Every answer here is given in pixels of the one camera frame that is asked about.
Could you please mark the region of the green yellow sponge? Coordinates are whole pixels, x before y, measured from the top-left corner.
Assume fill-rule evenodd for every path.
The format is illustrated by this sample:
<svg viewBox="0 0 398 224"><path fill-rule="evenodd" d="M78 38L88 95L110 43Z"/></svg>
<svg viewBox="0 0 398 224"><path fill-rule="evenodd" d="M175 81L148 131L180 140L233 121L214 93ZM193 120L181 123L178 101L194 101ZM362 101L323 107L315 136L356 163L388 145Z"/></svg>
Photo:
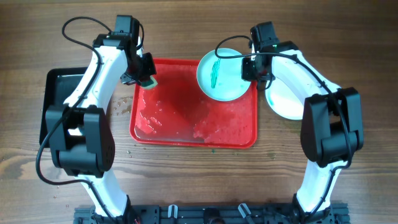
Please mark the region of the green yellow sponge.
<svg viewBox="0 0 398 224"><path fill-rule="evenodd" d="M140 87L145 90L153 89L157 86L157 81L153 76L150 76L148 80L141 82Z"/></svg>

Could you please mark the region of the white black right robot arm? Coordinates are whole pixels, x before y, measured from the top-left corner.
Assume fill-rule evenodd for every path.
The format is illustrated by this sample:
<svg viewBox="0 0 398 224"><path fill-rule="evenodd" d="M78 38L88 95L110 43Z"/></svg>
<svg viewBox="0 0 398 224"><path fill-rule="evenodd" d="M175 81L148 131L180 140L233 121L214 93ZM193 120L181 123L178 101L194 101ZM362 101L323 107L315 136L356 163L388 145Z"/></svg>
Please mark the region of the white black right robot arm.
<svg viewBox="0 0 398 224"><path fill-rule="evenodd" d="M250 33L252 52L243 58L242 78L258 82L274 112L302 122L300 143L308 162L290 218L318 221L330 213L338 175L364 144L361 97L353 87L327 80L293 42L281 42L271 22Z"/></svg>

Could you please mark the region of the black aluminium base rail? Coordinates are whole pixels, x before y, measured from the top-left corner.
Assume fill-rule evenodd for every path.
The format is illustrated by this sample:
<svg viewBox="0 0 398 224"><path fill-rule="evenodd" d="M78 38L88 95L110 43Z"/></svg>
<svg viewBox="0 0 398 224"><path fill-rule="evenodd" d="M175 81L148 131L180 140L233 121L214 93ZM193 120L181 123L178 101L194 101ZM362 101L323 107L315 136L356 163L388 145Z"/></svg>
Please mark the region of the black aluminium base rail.
<svg viewBox="0 0 398 224"><path fill-rule="evenodd" d="M116 218L117 223L299 223L299 211L291 203L235 206L176 206L135 205L125 215ZM95 207L76 208L73 223L113 223L108 217L95 212ZM317 212L309 223L349 224L348 205L334 203L326 211Z"/></svg>

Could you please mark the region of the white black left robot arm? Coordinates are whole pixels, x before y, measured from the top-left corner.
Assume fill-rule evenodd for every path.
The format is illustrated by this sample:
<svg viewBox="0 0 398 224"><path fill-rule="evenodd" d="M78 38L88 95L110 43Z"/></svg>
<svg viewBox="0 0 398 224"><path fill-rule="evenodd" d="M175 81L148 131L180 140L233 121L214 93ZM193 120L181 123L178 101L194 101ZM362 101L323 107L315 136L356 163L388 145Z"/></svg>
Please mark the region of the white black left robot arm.
<svg viewBox="0 0 398 224"><path fill-rule="evenodd" d="M55 167L69 183L81 183L93 206L77 208L75 223L140 223L112 170L115 143L107 120L118 83L154 88L155 63L143 51L144 28L132 16L118 15L113 29L90 45L90 64L48 72L39 144L49 148Z"/></svg>

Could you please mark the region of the red plastic tray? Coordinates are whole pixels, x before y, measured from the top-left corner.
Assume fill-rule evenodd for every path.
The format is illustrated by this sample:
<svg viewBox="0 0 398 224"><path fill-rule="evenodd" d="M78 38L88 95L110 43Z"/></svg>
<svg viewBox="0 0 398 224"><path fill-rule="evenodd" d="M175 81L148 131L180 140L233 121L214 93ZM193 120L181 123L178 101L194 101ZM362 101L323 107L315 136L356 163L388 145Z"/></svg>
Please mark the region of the red plastic tray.
<svg viewBox="0 0 398 224"><path fill-rule="evenodd" d="M157 58L158 84L137 86L129 132L143 144L247 149L257 139L257 89L233 101L206 96L197 82L197 60Z"/></svg>

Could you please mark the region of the black water tray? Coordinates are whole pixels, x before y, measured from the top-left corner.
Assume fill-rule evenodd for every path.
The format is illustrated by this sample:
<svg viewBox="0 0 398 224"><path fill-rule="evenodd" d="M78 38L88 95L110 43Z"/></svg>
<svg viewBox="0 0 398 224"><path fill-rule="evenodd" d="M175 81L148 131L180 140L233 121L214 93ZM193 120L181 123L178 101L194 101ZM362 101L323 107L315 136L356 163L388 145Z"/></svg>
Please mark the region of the black water tray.
<svg viewBox="0 0 398 224"><path fill-rule="evenodd" d="M64 101L74 92L83 78L86 69L86 67L55 68L48 72L42 107L39 144L42 144L48 134L45 120L48 108L50 106L63 107Z"/></svg>

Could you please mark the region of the light blue plate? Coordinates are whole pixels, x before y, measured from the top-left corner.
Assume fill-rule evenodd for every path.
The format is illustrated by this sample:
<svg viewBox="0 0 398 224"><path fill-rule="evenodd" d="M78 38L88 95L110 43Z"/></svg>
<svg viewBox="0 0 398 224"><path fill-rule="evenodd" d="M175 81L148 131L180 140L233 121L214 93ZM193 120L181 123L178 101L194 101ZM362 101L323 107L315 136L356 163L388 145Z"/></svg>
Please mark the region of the light blue plate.
<svg viewBox="0 0 398 224"><path fill-rule="evenodd" d="M242 79L242 58L219 58L208 52L197 67L197 82L204 94L217 101L233 101L245 94L251 82Z"/></svg>
<svg viewBox="0 0 398 224"><path fill-rule="evenodd" d="M266 100L271 109L283 118L301 120L303 104L292 90L279 79L274 80L265 90Z"/></svg>

